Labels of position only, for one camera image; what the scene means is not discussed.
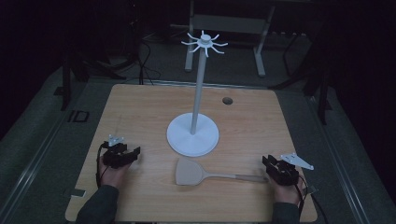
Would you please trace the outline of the black tripod stand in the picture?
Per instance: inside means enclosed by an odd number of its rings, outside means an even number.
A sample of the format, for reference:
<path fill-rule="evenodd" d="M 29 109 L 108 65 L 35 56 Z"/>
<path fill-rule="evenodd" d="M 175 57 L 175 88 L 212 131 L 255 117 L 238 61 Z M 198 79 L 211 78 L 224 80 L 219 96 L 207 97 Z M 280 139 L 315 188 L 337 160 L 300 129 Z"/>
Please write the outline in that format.
<path fill-rule="evenodd" d="M 105 19 L 104 26 L 97 20 L 80 23 L 67 37 L 63 57 L 63 85 L 55 95 L 62 95 L 62 111 L 71 101 L 71 74 L 77 81 L 87 82 L 90 78 L 86 67 L 92 67 L 99 77 L 125 80 L 116 74 L 139 59 L 143 26 L 141 20 L 114 21 Z"/>

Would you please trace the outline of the white metal desk frame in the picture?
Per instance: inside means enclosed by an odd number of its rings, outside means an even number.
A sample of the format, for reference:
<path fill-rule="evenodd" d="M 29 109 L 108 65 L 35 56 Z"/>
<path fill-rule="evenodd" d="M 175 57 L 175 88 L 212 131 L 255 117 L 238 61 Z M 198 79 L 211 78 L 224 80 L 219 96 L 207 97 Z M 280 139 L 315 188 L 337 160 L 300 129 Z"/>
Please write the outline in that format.
<path fill-rule="evenodd" d="M 190 72 L 193 66 L 193 51 L 196 48 L 195 42 L 200 37 L 193 37 L 192 34 L 195 30 L 200 31 L 219 31 L 229 32 L 236 34 L 252 34 L 259 35 L 260 42 L 253 47 L 253 56 L 257 67 L 259 77 L 266 75 L 264 62 L 262 58 L 262 49 L 264 42 L 269 33 L 269 28 L 272 18 L 275 14 L 276 7 L 269 6 L 265 12 L 264 19 L 244 18 L 235 16 L 220 16 L 199 14 L 195 12 L 196 2 L 198 0 L 190 0 L 190 15 L 189 15 L 189 31 L 187 42 L 187 53 L 184 65 L 184 70 Z"/>

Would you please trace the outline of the black metal stand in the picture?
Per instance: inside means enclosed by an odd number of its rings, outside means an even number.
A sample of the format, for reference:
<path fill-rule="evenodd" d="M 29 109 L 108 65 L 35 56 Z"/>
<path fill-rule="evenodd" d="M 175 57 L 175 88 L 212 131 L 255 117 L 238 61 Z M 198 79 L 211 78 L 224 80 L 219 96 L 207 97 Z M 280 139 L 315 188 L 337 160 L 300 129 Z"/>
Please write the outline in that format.
<path fill-rule="evenodd" d="M 313 97 L 317 91 L 319 92 L 317 114 L 323 125 L 327 124 L 326 108 L 333 56 L 332 44 L 332 25 L 326 20 L 319 26 L 306 56 L 291 77 L 269 87 L 269 90 L 283 90 L 299 80 L 306 79 L 303 94 Z"/>

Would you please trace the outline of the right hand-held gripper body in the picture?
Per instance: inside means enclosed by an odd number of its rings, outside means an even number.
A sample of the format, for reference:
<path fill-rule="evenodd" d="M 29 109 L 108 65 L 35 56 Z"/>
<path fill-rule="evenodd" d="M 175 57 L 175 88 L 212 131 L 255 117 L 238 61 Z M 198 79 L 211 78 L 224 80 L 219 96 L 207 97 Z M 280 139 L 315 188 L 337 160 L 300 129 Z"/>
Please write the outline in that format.
<path fill-rule="evenodd" d="M 280 186 L 292 186 L 298 183 L 299 172 L 296 167 L 305 168 L 307 170 L 313 170 L 314 166 L 296 153 L 283 154 L 280 156 L 279 164 L 277 167 L 277 177 L 275 182 Z"/>

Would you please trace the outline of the person's right hand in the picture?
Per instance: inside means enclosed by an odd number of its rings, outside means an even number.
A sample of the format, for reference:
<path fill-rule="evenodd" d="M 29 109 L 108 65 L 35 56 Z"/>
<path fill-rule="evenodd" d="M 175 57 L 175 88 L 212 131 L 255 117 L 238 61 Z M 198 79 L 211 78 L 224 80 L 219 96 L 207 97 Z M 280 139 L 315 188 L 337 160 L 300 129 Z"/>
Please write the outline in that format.
<path fill-rule="evenodd" d="M 274 192 L 275 203 L 291 203 L 299 205 L 301 201 L 303 180 L 299 179 L 296 186 L 280 186 L 274 179 L 269 178 Z"/>

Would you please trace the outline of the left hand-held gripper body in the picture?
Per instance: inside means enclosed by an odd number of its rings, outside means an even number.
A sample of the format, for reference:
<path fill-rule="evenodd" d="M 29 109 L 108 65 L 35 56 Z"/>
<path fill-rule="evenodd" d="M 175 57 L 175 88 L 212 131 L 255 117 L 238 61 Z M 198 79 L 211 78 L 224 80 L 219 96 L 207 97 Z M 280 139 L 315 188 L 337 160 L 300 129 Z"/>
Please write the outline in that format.
<path fill-rule="evenodd" d="M 114 169 L 121 167 L 120 159 L 125 156 L 124 153 L 127 151 L 127 145 L 123 143 L 123 140 L 123 137 L 110 135 L 108 140 L 104 142 L 103 147 L 106 148 L 106 152 L 103 155 L 104 165 Z"/>

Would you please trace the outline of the white utensil rack with hooks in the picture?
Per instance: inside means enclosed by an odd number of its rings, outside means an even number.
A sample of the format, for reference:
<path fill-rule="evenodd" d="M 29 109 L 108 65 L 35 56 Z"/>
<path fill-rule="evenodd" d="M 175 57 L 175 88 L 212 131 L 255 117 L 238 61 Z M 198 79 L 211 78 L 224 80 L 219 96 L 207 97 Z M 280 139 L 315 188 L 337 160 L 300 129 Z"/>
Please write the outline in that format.
<path fill-rule="evenodd" d="M 219 141 L 217 124 L 213 119 L 200 112 L 200 105 L 208 51 L 212 49 L 217 54 L 223 54 L 223 51 L 217 50 L 217 47 L 225 47 L 227 43 L 216 43 L 219 35 L 212 37 L 205 31 L 202 31 L 199 37 L 194 37 L 191 34 L 188 34 L 188 37 L 191 42 L 182 42 L 182 44 L 194 47 L 190 50 L 190 53 L 199 51 L 193 110 L 190 113 L 175 117 L 167 127 L 166 137 L 170 147 L 175 152 L 195 158 L 210 153 Z"/>

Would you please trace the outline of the beige spatula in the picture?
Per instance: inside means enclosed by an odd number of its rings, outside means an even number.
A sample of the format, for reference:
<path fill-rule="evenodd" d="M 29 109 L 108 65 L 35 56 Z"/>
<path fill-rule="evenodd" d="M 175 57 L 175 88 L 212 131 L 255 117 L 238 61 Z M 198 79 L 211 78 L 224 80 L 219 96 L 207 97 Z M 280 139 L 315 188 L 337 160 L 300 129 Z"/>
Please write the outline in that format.
<path fill-rule="evenodd" d="M 210 177 L 230 178 L 249 182 L 268 183 L 269 179 L 260 175 L 232 175 L 209 173 L 197 161 L 180 158 L 176 167 L 176 183 L 180 186 L 197 186 Z"/>

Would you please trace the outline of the person's left hand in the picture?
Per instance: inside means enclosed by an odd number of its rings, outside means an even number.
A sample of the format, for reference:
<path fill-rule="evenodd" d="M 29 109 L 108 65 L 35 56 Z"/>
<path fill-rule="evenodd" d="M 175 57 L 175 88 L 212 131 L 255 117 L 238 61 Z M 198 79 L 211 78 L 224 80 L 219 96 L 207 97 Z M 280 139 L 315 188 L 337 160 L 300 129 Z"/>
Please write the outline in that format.
<path fill-rule="evenodd" d="M 101 186 L 111 186 L 119 189 L 123 183 L 125 175 L 128 173 L 131 164 L 118 169 L 106 166 L 103 157 L 99 159 L 99 183 Z"/>

